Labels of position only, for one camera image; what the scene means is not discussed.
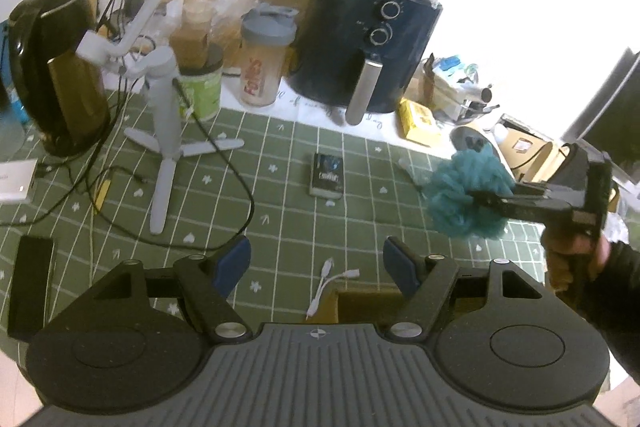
yellow strip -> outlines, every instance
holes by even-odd
[[[98,190],[98,197],[95,198],[95,206],[97,210],[94,208],[94,214],[97,214],[102,209],[102,204],[104,200],[107,198],[107,192],[109,191],[109,187],[111,185],[111,180],[105,180],[100,184],[100,189]]]

white power bank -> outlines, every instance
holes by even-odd
[[[0,163],[0,203],[30,203],[37,160]]]

loofah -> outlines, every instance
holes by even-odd
[[[474,203],[467,193],[486,190],[511,196],[515,182],[490,144],[481,152],[468,149],[441,163],[422,186],[428,210],[438,232],[449,237],[477,235],[497,239],[504,233],[507,219],[490,208]]]

gray ribbed surface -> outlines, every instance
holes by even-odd
[[[219,347],[189,387],[149,409],[88,416],[47,407],[28,427],[598,427],[580,406],[535,417],[496,412],[452,390],[420,347],[371,325],[265,325],[254,341]]]

black monitor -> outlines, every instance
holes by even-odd
[[[640,54],[626,49],[609,78],[564,133],[588,152],[607,152],[616,180],[640,182]]]

